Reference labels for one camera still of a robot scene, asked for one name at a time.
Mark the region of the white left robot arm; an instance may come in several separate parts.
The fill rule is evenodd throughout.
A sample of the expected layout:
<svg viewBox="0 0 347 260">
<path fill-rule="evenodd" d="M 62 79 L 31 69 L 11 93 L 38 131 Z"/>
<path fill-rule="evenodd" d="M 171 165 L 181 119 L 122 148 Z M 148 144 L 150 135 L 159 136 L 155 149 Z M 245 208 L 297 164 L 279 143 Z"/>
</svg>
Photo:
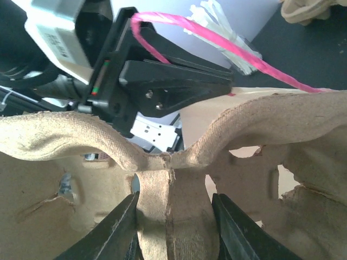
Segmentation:
<svg viewBox="0 0 347 260">
<path fill-rule="evenodd" d="M 162 63 L 134 36 L 137 13 L 115 1 L 1 1 L 1 114 L 76 111 L 145 151 L 178 150 L 178 112 L 229 94 L 232 74 L 141 22 Z"/>
</svg>

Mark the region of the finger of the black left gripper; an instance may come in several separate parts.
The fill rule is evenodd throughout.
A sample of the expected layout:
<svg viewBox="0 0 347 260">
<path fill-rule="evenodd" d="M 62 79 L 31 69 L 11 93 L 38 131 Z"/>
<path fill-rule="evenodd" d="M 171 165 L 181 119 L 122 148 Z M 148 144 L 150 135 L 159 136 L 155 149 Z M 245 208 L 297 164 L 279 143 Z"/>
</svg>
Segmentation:
<svg viewBox="0 0 347 260">
<path fill-rule="evenodd" d="M 141 22 L 140 36 L 170 64 L 182 67 L 205 69 L 217 73 L 230 73 L 230 69 L 220 54 L 206 43 L 198 43 L 178 27 L 153 25 Z"/>
<path fill-rule="evenodd" d="M 227 70 L 129 60 L 119 75 L 119 83 L 140 113 L 160 118 L 229 94 L 233 80 Z"/>
</svg>

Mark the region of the brown pulp cup carrier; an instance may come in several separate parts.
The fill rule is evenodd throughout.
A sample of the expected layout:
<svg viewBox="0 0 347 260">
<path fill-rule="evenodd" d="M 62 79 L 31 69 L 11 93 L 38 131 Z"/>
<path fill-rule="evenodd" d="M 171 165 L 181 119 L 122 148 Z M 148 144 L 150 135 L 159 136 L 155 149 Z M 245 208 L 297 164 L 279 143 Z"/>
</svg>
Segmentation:
<svg viewBox="0 0 347 260">
<path fill-rule="evenodd" d="M 151 155 L 96 116 L 1 118 L 1 259 L 53 259 L 127 205 L 144 259 L 217 259 L 211 177 L 302 259 L 346 259 L 346 92 L 255 96 Z"/>
</svg>

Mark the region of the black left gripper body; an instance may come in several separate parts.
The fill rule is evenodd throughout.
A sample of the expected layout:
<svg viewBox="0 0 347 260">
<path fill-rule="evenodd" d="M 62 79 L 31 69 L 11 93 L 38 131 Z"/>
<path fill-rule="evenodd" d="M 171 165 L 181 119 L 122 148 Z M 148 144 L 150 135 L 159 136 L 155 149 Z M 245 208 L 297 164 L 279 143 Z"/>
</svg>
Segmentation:
<svg viewBox="0 0 347 260">
<path fill-rule="evenodd" d="M 119 82 L 129 44 L 122 44 L 128 33 L 135 7 L 121 8 L 102 45 L 88 87 L 77 105 L 77 111 L 98 116 L 121 135 L 131 135 L 137 109 Z"/>
</svg>

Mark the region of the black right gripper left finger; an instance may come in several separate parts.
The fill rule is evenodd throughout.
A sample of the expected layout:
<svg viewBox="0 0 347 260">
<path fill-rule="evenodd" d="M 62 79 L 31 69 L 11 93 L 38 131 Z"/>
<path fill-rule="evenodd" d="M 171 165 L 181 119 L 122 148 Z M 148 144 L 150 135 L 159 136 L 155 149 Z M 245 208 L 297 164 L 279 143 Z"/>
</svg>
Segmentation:
<svg viewBox="0 0 347 260">
<path fill-rule="evenodd" d="M 55 259 L 136 259 L 138 198 L 139 192 L 128 195 L 91 232 Z"/>
</svg>

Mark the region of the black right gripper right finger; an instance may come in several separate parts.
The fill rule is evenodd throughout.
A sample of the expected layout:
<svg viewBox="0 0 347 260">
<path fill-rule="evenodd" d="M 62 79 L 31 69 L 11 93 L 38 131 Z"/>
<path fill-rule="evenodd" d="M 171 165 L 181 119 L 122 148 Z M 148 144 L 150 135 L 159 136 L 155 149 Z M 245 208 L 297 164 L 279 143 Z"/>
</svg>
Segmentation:
<svg viewBox="0 0 347 260">
<path fill-rule="evenodd" d="M 220 234 L 219 259 L 300 260 L 264 232 L 225 194 L 213 194 L 212 206 Z"/>
</svg>

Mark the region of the cream paper bag pink sides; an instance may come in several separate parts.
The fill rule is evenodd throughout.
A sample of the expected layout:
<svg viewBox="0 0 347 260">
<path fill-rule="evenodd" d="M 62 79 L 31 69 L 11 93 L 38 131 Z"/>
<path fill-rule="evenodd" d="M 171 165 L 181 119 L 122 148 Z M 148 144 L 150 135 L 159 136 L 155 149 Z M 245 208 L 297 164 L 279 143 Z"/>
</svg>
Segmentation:
<svg viewBox="0 0 347 260">
<path fill-rule="evenodd" d="M 219 171 L 211 166 L 211 178 L 246 213 L 260 219 L 278 197 L 276 169 L 291 144 L 316 142 L 331 131 L 346 132 L 346 8 L 331 9 L 331 17 L 304 27 L 287 23 L 277 11 L 252 44 L 269 64 L 330 93 L 307 94 L 257 72 L 234 76 L 235 97 L 218 97 L 183 110 L 183 134 L 191 144 L 211 118 L 229 110 L 230 147 L 237 155 L 256 145 L 265 148 L 240 166 Z"/>
</svg>

